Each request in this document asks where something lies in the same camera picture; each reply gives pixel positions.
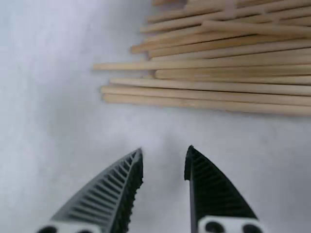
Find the white surface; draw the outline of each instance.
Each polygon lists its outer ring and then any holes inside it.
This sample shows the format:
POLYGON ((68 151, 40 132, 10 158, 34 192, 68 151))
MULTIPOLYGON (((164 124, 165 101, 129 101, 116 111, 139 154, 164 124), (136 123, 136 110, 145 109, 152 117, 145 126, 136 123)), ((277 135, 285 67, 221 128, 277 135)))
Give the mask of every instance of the white surface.
POLYGON ((100 85, 134 72, 150 0, 0 3, 0 226, 32 232, 106 166, 142 147, 144 184, 131 233, 190 232, 183 166, 190 144, 235 184, 270 232, 311 217, 311 118, 108 105, 100 85))

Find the wooden stick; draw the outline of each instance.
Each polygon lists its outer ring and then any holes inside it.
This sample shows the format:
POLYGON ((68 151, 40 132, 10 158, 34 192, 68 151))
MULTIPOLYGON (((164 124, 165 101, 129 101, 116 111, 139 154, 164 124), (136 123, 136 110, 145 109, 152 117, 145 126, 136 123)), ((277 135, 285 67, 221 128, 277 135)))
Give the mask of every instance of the wooden stick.
POLYGON ((152 6, 159 6, 167 3, 171 3, 178 0, 152 0, 152 6))
POLYGON ((148 54, 150 58, 153 58, 153 57, 174 55, 174 54, 187 53, 187 52, 215 50, 215 49, 229 48, 229 47, 235 47, 235 46, 253 45, 253 44, 264 43, 264 42, 274 42, 274 41, 282 41, 282 40, 290 40, 290 39, 293 39, 293 37, 253 35, 253 36, 245 36, 245 37, 238 37, 238 38, 230 38, 227 40, 216 40, 216 41, 209 41, 209 42, 204 42, 204 43, 175 46, 171 48, 150 50, 148 54))
POLYGON ((176 81, 176 80, 157 80, 157 79, 148 80, 148 79, 128 79, 128 78, 112 78, 110 79, 110 83, 131 85, 131 86, 186 89, 186 90, 311 96, 311 86, 301 86, 301 85, 190 82, 190 81, 176 81))
MULTIPOLYGON (((283 0, 280 2, 272 2, 263 5, 250 6, 237 9, 235 14, 237 17, 251 16, 255 14, 260 14, 261 12, 273 12, 281 11, 296 7, 308 6, 310 5, 310 0, 283 0)), ((177 28, 189 27, 200 25, 203 21, 213 19, 213 20, 226 20, 232 17, 228 15, 227 12, 216 12, 212 14, 193 16, 181 19, 169 20, 161 23, 151 24, 140 29, 143 33, 150 33, 156 31, 172 30, 177 28)))
POLYGON ((149 16, 147 17, 147 21, 148 23, 155 23, 155 22, 160 22, 160 21, 165 21, 165 20, 170 20, 170 19, 183 18, 185 17, 185 15, 186 14, 185 14, 184 9, 171 10, 171 11, 163 12, 159 15, 149 16))
MULTIPOLYGON (((279 11, 279 12, 274 12, 274 13, 268 13, 268 14, 264 14, 264 15, 243 17, 243 18, 231 20, 231 22, 270 23, 273 20, 285 20, 285 19, 293 19, 296 17, 309 16, 310 11, 311 11, 311 6, 302 7, 302 8, 295 8, 295 9, 290 9, 290 10, 284 10, 284 11, 279 11)), ((159 41, 159 40, 163 40, 163 39, 169 39, 169 38, 174 38, 174 37, 178 37, 178 36, 185 36, 185 35, 190 35, 190 34, 195 34, 195 33, 203 33, 203 32, 207 32, 207 31, 209 31, 209 29, 204 28, 204 27, 191 27, 191 28, 187 28, 187 29, 180 29, 180 30, 175 30, 172 32, 162 33, 159 35, 149 36, 145 41, 146 42, 159 41)), ((247 33, 236 33, 236 34, 237 34, 236 36, 241 36, 241 35, 246 35, 247 33)))
POLYGON ((262 44, 256 44, 256 45, 230 47, 230 48, 217 49, 217 50, 207 50, 207 51, 201 51, 201 52, 187 52, 187 53, 175 54, 175 55, 169 55, 169 56, 154 57, 152 58, 152 61, 174 61, 174 60, 231 57, 231 56, 238 56, 238 55, 282 51, 282 50, 293 50, 287 53, 296 54, 294 49, 308 48, 308 47, 311 47, 311 40, 291 40, 291 41, 281 41, 281 42, 262 43, 262 44))
POLYGON ((213 100, 189 100, 163 97, 141 97, 130 95, 106 94, 104 100, 108 103, 130 103, 130 104, 149 104, 167 107, 187 107, 187 108, 206 108, 219 109, 225 111, 248 112, 248 113, 270 113, 286 115, 311 116, 311 108, 308 106, 292 106, 261 103, 243 103, 231 101, 213 100))
MULTIPOLYGON (((275 0, 267 0, 266 3, 272 2, 275 0)), ((160 21, 165 21, 165 20, 171 20, 171 19, 177 19, 177 18, 184 18, 184 17, 189 17, 189 16, 194 16, 198 14, 198 8, 201 6, 203 3, 205 9, 204 13, 214 13, 221 11, 225 8, 225 0, 218 0, 218 1, 209 1, 208 7, 209 9, 206 9, 206 3, 207 1, 197 1, 200 3, 199 4, 187 4, 184 9, 179 9, 179 10, 171 10, 171 11, 166 11, 163 13, 160 13, 155 16, 149 16, 147 17, 148 23, 155 23, 155 22, 160 22, 160 21)), ((238 0, 238 7, 245 7, 245 6, 251 6, 251 5, 258 5, 257 1, 252 1, 252 0, 238 0)))
MULTIPOLYGON (((236 33, 217 33, 216 37, 224 37, 224 35, 227 35, 228 37, 235 37, 236 33)), ((186 45, 186 44, 193 44, 193 43, 199 43, 203 41, 211 41, 215 38, 211 36, 211 33, 203 33, 203 34, 193 34, 189 36, 180 36, 180 37, 174 37, 169 39, 164 39, 161 41, 155 41, 155 42, 146 42, 140 45, 132 46, 131 52, 132 53, 139 53, 144 52, 148 50, 154 50, 158 48, 168 48, 172 46, 178 46, 178 45, 186 45)))
POLYGON ((307 65, 311 64, 311 56, 272 57, 266 59, 245 59, 225 57, 205 60, 184 61, 149 61, 132 63, 102 63, 95 64, 94 70, 155 70, 155 69, 188 69, 213 67, 248 67, 273 65, 307 65))
POLYGON ((224 67, 202 69, 157 70, 158 79, 219 78, 219 77, 264 77, 282 75, 311 75, 310 65, 261 66, 261 67, 224 67))
POLYGON ((292 84, 292 85, 310 85, 311 76, 267 76, 267 77, 186 77, 180 79, 181 81, 193 82, 218 82, 218 83, 269 83, 269 84, 292 84))
MULTIPOLYGON (((261 5, 261 4, 266 4, 266 3, 271 3, 271 2, 276 2, 280 0, 261 0, 261 1, 256 1, 256 0, 236 0, 235 2, 233 1, 233 4, 235 4, 236 8, 241 8, 241 7, 249 7, 249 6, 254 6, 254 5, 261 5)), ((191 15, 198 15, 198 14, 207 14, 211 9, 217 9, 217 10, 225 10, 226 9, 226 4, 228 2, 226 0, 219 0, 214 2, 213 5, 210 4, 210 1, 201 1, 199 4, 187 4, 184 9, 185 9, 185 14, 188 16, 191 15)))
POLYGON ((101 92, 103 94, 117 94, 117 95, 131 95, 131 96, 132 95, 154 96, 154 97, 181 98, 192 100, 218 100, 218 101, 311 106, 311 97, 306 96, 173 90, 161 88, 128 87, 128 86, 102 86, 101 92))
POLYGON ((238 23, 230 21, 220 22, 210 20, 204 21, 202 26, 211 29, 211 31, 311 37, 311 29, 308 27, 300 27, 300 26, 238 23))
MULTIPOLYGON (((272 18, 301 17, 306 14, 309 14, 309 12, 311 12, 311 7, 304 7, 304 8, 292 9, 288 11, 282 11, 283 14, 281 16, 274 15, 274 14, 280 14, 279 12, 271 13, 269 14, 269 16, 272 18)), ((252 20, 250 20, 251 18, 255 20, 254 17, 243 18, 243 20, 245 22, 253 22, 252 20)), ((309 17, 303 17, 303 18, 282 20, 280 21, 280 23, 284 25, 309 26, 310 21, 311 20, 309 17)), ((200 26, 200 27, 192 27, 192 30, 193 30, 192 32, 195 32, 196 30, 199 32, 199 31, 204 31, 205 29, 200 26)), ((184 29, 177 30, 177 31, 179 31, 179 33, 181 34, 191 33, 191 30, 184 30, 184 29)), ((203 34, 190 34, 188 36, 175 37, 177 35, 176 34, 177 31, 175 31, 173 35, 168 35, 168 36, 173 36, 172 38, 146 42, 138 46, 133 46, 132 52, 136 53, 136 52, 142 52, 142 51, 147 51, 147 50, 152 50, 152 49, 157 49, 157 48, 167 48, 167 47, 184 45, 184 44, 193 44, 193 43, 198 43, 198 42, 203 42, 203 41, 219 40, 219 39, 224 39, 224 38, 241 36, 242 34, 242 33, 203 33, 203 34)))

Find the screw hole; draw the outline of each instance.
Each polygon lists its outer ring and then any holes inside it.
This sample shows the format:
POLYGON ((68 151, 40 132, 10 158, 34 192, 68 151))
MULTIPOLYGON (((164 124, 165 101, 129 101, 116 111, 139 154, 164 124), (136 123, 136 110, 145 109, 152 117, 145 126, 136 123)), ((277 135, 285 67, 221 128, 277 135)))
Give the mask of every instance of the screw hole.
POLYGON ((262 233, 262 230, 255 225, 247 224, 243 227, 243 232, 244 233, 262 233))
POLYGON ((37 233, 56 233, 57 228, 54 226, 47 226, 39 230, 37 233))
POLYGON ((218 222, 209 222, 205 225, 205 230, 210 233, 224 233, 224 227, 218 222))

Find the pile of wooden sticks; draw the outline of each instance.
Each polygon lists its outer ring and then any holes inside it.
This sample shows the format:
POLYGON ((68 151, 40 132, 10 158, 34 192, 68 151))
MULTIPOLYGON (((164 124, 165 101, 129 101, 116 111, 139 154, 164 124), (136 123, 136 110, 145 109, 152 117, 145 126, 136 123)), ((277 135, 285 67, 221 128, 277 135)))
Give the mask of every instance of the pile of wooden sticks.
POLYGON ((110 79, 104 100, 311 116, 311 0, 232 2, 188 0, 183 9, 148 17, 140 31, 159 33, 131 51, 147 52, 150 61, 94 69, 152 76, 110 79))

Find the bamboo stick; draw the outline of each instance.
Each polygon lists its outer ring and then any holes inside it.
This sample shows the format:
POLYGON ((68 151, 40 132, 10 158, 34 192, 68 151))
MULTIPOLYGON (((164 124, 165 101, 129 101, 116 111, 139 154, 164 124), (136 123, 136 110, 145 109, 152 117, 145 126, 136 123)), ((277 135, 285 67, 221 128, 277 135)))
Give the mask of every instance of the bamboo stick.
MULTIPOLYGON (((245 22, 245 23, 270 23, 275 20, 285 20, 285 19, 292 19, 295 17, 310 16, 310 12, 311 12, 311 6, 308 6, 308 7, 301 7, 301 8, 268 13, 264 15, 242 17, 242 18, 237 18, 237 19, 233 19, 230 21, 231 22, 245 22)), ((175 31, 167 32, 167 33, 161 33, 159 35, 149 36, 145 40, 145 42, 159 41, 163 39, 169 39, 169 38, 174 38, 178 36, 186 36, 186 35, 191 35, 195 33, 203 33, 207 31, 209 31, 209 29, 200 27, 200 26, 190 27, 187 29, 179 29, 179 30, 175 30, 175 31)), ((236 33, 236 36, 241 36, 241 35, 246 35, 246 34, 247 33, 236 33)))
POLYGON ((202 23, 202 26, 211 29, 211 31, 311 37, 311 28, 301 26, 253 24, 253 23, 240 23, 230 21, 220 22, 211 20, 204 21, 202 23))
POLYGON ((267 77, 192 77, 174 79, 193 82, 218 82, 218 83, 267 83, 267 84, 292 84, 292 85, 310 85, 311 76, 267 76, 267 77))
POLYGON ((293 37, 253 35, 253 36, 245 36, 245 37, 238 37, 238 38, 230 38, 227 40, 216 40, 216 41, 209 41, 209 42, 204 42, 204 43, 150 50, 148 54, 150 58, 153 58, 153 57, 174 55, 174 54, 187 53, 187 52, 215 50, 215 49, 229 48, 229 47, 235 47, 235 46, 253 45, 253 44, 258 44, 258 43, 274 42, 274 41, 282 41, 282 40, 290 40, 290 39, 293 39, 293 37))
MULTIPOLYGON (((231 14, 234 14, 235 8, 262 5, 262 4, 267 4, 267 3, 276 2, 276 1, 281 1, 281 0, 260 0, 260 1, 236 0, 236 1, 232 1, 232 5, 230 6, 230 11, 231 12, 233 11, 231 14)), ((213 6, 211 6, 210 2, 208 1, 201 1, 199 4, 187 4, 184 7, 185 14, 188 16, 197 15, 197 14, 207 14, 209 13, 210 9, 212 9, 212 7, 218 10, 225 10, 227 8, 226 4, 228 4, 228 2, 226 0, 217 1, 217 2, 219 2, 218 5, 214 3, 213 6)))
POLYGON ((159 6, 167 3, 171 3, 178 0, 152 0, 152 6, 159 6))
POLYGON ((255 44, 255 45, 230 47, 230 48, 223 48, 223 49, 217 49, 217 50, 207 50, 207 51, 200 51, 200 52, 187 52, 187 53, 181 53, 181 54, 175 54, 175 55, 154 57, 152 58, 152 61, 174 61, 174 60, 231 57, 231 56, 238 56, 238 55, 273 52, 273 51, 281 51, 281 50, 293 50, 287 53, 297 54, 294 51, 294 49, 301 49, 301 48, 308 48, 308 47, 311 47, 311 40, 291 40, 291 41, 281 41, 281 42, 271 42, 271 43, 255 44))
MULTIPOLYGON (((223 37, 224 35, 227 35, 228 37, 234 37, 237 34, 218 33, 216 36, 223 37)), ((180 37, 164 39, 161 41, 142 43, 140 45, 132 46, 131 52, 139 53, 139 52, 154 50, 158 48, 168 48, 168 47, 173 47, 173 46, 178 46, 178 45, 193 44, 193 43, 199 43, 199 42, 210 41, 210 40, 214 40, 214 38, 211 36, 210 33, 193 34, 189 36, 180 36, 180 37)))
MULTIPOLYGON (((273 11, 281 11, 296 7, 308 6, 310 4, 310 0, 283 0, 280 2, 272 2, 263 5, 240 8, 235 11, 235 14, 237 17, 246 17, 260 14, 261 12, 268 13, 273 11)), ((142 27, 140 31, 143 33, 150 33, 156 31, 172 30, 177 28, 200 25, 203 21, 209 19, 226 20, 230 18, 231 16, 228 15, 227 12, 216 12, 212 14, 192 16, 187 18, 169 20, 161 23, 155 23, 146 27, 142 27)))
POLYGON ((189 100, 177 98, 141 97, 141 96, 113 95, 113 94, 106 94, 104 96, 104 100, 108 103, 149 104, 167 107, 219 109, 225 111, 237 111, 248 113, 270 113, 270 114, 302 115, 302 116, 311 115, 311 108, 308 106, 244 103, 244 102, 213 101, 213 100, 189 100))
MULTIPOLYGON (((308 17, 303 17, 303 16, 310 15, 310 12, 311 12, 311 7, 304 7, 304 8, 291 9, 291 10, 277 12, 277 13, 270 13, 269 17, 284 19, 280 21, 280 23, 285 24, 285 25, 309 26, 311 20, 309 20, 308 17)), ((258 16, 255 16, 255 17, 241 18, 238 20, 243 20, 244 22, 258 22, 259 19, 260 18, 258 18, 258 16)), ((192 27, 192 32, 195 32, 196 30, 200 32, 200 31, 204 31, 205 29, 201 26, 192 27)), ((173 34, 170 34, 170 33, 163 34, 163 36, 169 36, 169 38, 155 40, 155 41, 140 44, 138 46, 133 46, 131 48, 132 53, 153 50, 153 49, 158 49, 158 48, 167 48, 167 47, 184 45, 184 44, 193 44, 193 43, 204 42, 204 41, 219 40, 219 39, 236 37, 236 36, 242 35, 242 33, 217 33, 217 32, 191 34, 191 30, 184 30, 184 29, 174 31, 172 33, 173 34)))
POLYGON ((218 100, 218 101, 311 106, 311 97, 306 96, 174 90, 174 89, 128 87, 128 86, 102 86, 101 92, 103 94, 117 94, 117 95, 131 95, 131 96, 133 95, 154 96, 154 97, 181 98, 192 100, 218 100))
POLYGON ((247 66, 273 66, 273 65, 307 65, 311 64, 311 56, 272 57, 266 59, 245 59, 238 57, 225 57, 203 60, 183 61, 149 61, 132 63, 102 63, 95 64, 94 70, 156 70, 156 69, 187 69, 187 68, 213 68, 213 67, 247 67, 247 66))
POLYGON ((184 9, 171 10, 171 11, 163 12, 159 15, 148 16, 147 22, 155 23, 155 22, 160 22, 160 21, 165 21, 165 20, 170 20, 170 19, 183 18, 186 16, 187 15, 185 14, 184 9))
POLYGON ((227 91, 227 92, 245 92, 262 93, 294 96, 311 96, 311 86, 301 85, 280 85, 280 84, 255 84, 255 83, 216 83, 216 82, 190 82, 177 80, 157 80, 157 79, 128 79, 112 78, 110 83, 156 87, 172 88, 186 90, 204 90, 204 91, 227 91))
MULTIPOLYGON (((264 3, 269 3, 273 2, 275 0, 266 0, 264 3)), ((171 10, 171 11, 166 11, 163 13, 160 13, 155 16, 149 16, 147 17, 148 23, 155 23, 155 22, 160 22, 160 21, 166 21, 166 20, 171 20, 171 19, 177 19, 177 18, 184 18, 184 17, 189 17, 189 16, 194 16, 198 14, 198 8, 200 8, 201 4, 204 3, 203 6, 206 7, 205 3, 207 1, 199 1, 199 4, 187 4, 184 9, 179 9, 179 10, 171 10)), ((204 9, 204 13, 214 13, 221 11, 225 9, 225 2, 226 0, 222 1, 212 1, 208 2, 208 7, 209 9, 204 9)), ((263 4, 262 2, 257 2, 253 0, 239 0, 237 1, 237 7, 245 7, 245 6, 252 6, 252 5, 258 5, 258 4, 263 4)))
POLYGON ((201 69, 170 69, 157 70, 155 77, 158 79, 186 79, 210 78, 210 77, 264 77, 282 75, 311 75, 310 65, 291 66, 261 66, 261 67, 224 67, 224 68, 201 68, 201 69))

